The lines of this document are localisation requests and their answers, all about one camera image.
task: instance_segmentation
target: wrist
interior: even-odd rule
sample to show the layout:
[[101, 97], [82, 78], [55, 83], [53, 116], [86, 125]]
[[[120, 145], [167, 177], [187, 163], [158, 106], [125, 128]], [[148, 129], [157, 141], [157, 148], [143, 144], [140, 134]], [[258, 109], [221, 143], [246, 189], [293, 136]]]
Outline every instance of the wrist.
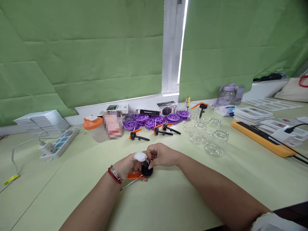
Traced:
[[183, 153], [181, 153], [181, 152], [179, 152], [179, 151], [177, 151], [177, 160], [176, 160], [176, 166], [178, 166], [178, 167], [180, 167], [180, 165], [182, 164], [182, 162], [183, 162], [183, 158], [184, 158], [184, 156], [185, 156], [185, 154], [183, 154]]

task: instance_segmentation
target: black cable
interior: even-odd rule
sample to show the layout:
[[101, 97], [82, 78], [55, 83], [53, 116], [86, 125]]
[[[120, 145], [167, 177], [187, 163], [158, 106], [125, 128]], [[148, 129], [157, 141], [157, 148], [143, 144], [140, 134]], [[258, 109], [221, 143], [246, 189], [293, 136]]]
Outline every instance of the black cable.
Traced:
[[303, 159], [300, 159], [300, 158], [297, 157], [297, 156], [291, 156], [291, 157], [294, 157], [295, 159], [297, 159], [297, 160], [303, 162], [304, 164], [307, 164], [307, 165], [308, 165], [308, 162], [307, 162], [307, 161], [305, 161], [305, 160], [303, 160]]
[[298, 125], [295, 125], [294, 127], [287, 128], [287, 129], [285, 130], [285, 132], [288, 133], [288, 134], [290, 134], [291, 132], [294, 131], [294, 129], [295, 129], [296, 127], [301, 126], [301, 125], [308, 125], [308, 124], [298, 124]]
[[[258, 131], [260, 131], [260, 132], [262, 132], [262, 133], [264, 133], [264, 134], [266, 134], [266, 135], [268, 135], [267, 133], [265, 133], [264, 131], [261, 131], [259, 128], [257, 128], [257, 127], [255, 127], [255, 126], [253, 126], [253, 125], [251, 125], [253, 128], [255, 128], [255, 129], [257, 129]], [[277, 140], [277, 139], [275, 139], [274, 137], [272, 137], [272, 136], [270, 136], [270, 135], [268, 135], [270, 138], [272, 138], [272, 139], [274, 139], [274, 140], [276, 140], [277, 142], [279, 142], [279, 143], [281, 143], [283, 146], [286, 146], [288, 149], [291, 149], [292, 151], [294, 151], [295, 153], [297, 153], [298, 155], [300, 155], [300, 156], [302, 156], [302, 157], [304, 157], [305, 159], [307, 159], [308, 160], [308, 158], [307, 157], [305, 157], [304, 155], [302, 155], [302, 154], [300, 154], [298, 151], [295, 151], [293, 148], [291, 148], [291, 147], [289, 147], [289, 146], [287, 146], [286, 144], [284, 144], [283, 142], [281, 142], [281, 141], [279, 141], [279, 140]]]

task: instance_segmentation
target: clear plastic bottle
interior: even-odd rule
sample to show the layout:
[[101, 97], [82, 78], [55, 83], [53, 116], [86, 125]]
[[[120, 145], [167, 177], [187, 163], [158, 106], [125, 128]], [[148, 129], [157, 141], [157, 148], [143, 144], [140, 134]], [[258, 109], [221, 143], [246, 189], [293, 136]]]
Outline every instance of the clear plastic bottle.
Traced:
[[218, 94], [217, 101], [215, 103], [215, 107], [226, 106], [229, 105], [234, 97], [235, 84], [229, 83], [227, 86], [224, 86], [222, 90], [220, 90]]
[[190, 113], [187, 117], [187, 121], [185, 123], [183, 123], [183, 130], [184, 132], [187, 132], [187, 133], [191, 133], [195, 124], [196, 124], [196, 118], [197, 118], [197, 115], [196, 114], [192, 114]]
[[206, 137], [211, 137], [213, 133], [220, 128], [221, 124], [221, 119], [218, 118], [211, 118], [207, 124], [206, 131], [205, 131], [205, 136]]
[[204, 150], [212, 156], [220, 157], [225, 152], [225, 146], [228, 139], [229, 133], [218, 129], [213, 133], [210, 142], [207, 142], [204, 145]]
[[194, 144], [202, 144], [205, 140], [206, 124], [197, 122], [189, 135], [189, 140]]

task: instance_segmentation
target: power strip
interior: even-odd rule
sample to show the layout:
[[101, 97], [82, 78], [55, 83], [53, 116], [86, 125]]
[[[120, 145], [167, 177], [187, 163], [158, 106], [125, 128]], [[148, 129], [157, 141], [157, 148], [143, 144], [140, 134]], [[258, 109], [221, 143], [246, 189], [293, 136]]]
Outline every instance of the power strip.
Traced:
[[66, 133], [64, 133], [62, 136], [60, 136], [56, 142], [54, 142], [54, 146], [56, 147], [56, 150], [50, 154], [43, 154], [40, 159], [42, 160], [52, 160], [52, 159], [56, 159], [59, 158], [63, 152], [65, 151], [65, 149], [68, 147], [68, 145], [71, 143], [71, 141], [75, 138], [75, 136], [77, 135], [77, 133], [79, 132], [79, 130], [72, 132], [70, 135], [67, 135]]
[[249, 136], [254, 141], [258, 142], [262, 146], [266, 147], [267, 149], [271, 150], [275, 154], [281, 157], [289, 157], [294, 156], [296, 153], [291, 149], [281, 145], [270, 139], [269, 135], [266, 133], [262, 133], [259, 130], [245, 124], [242, 121], [233, 121], [231, 126], [235, 129], [239, 130], [240, 132], [244, 133], [246, 136]]

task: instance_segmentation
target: hand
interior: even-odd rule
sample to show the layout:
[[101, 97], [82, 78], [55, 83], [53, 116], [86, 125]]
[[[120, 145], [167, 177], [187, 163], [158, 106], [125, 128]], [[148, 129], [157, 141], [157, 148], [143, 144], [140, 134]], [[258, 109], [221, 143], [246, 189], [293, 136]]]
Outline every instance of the hand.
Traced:
[[145, 154], [148, 156], [148, 159], [152, 160], [149, 165], [149, 169], [158, 165], [178, 165], [180, 157], [184, 155], [183, 153], [173, 150], [162, 143], [150, 145], [146, 150]]
[[127, 180], [128, 174], [141, 172], [142, 162], [135, 160], [134, 155], [134, 153], [129, 154], [113, 165], [121, 180]]

